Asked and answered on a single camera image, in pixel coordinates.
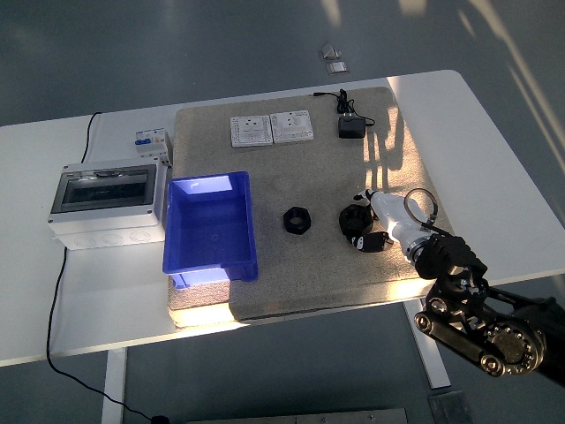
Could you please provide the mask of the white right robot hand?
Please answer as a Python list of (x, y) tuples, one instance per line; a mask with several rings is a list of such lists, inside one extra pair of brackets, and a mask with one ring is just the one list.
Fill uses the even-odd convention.
[(389, 237), (400, 244), (403, 255), (411, 258), (413, 249), (426, 237), (405, 210), (404, 197), (392, 193), (366, 189), (353, 197), (354, 201), (370, 206)]

